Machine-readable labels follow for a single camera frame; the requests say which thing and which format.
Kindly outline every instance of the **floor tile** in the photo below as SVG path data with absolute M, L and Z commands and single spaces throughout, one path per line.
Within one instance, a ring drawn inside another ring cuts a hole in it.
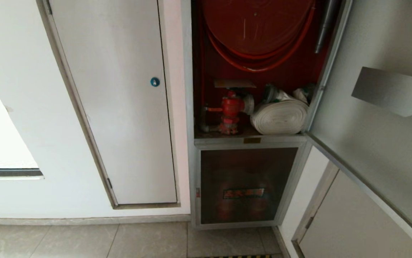
M 32 258 L 106 258 L 117 224 L 51 226 Z
M 48 228 L 0 225 L 0 258 L 29 258 Z
M 185 258 L 186 222 L 121 224 L 109 258 Z
M 271 227 L 258 228 L 260 233 L 260 238 L 263 243 L 263 248 L 265 248 L 266 254 L 280 253 L 281 250 L 274 235 L 273 229 Z
M 264 254 L 257 228 L 194 230 L 188 224 L 188 257 Z

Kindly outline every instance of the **white wall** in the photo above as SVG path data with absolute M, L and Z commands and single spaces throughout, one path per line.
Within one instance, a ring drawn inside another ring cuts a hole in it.
M 181 207 L 113 210 L 34 0 L 0 0 L 0 99 L 44 180 L 0 181 L 0 218 L 189 214 L 180 2 L 164 1 Z
M 291 257 L 296 258 L 298 254 L 293 247 L 292 238 L 301 219 L 308 208 L 322 175 L 325 172 L 329 159 L 318 149 L 312 147 L 306 164 L 304 165 L 300 180 L 298 181 L 293 197 L 287 209 L 283 223 L 279 225 L 279 231 L 283 237 L 286 248 Z

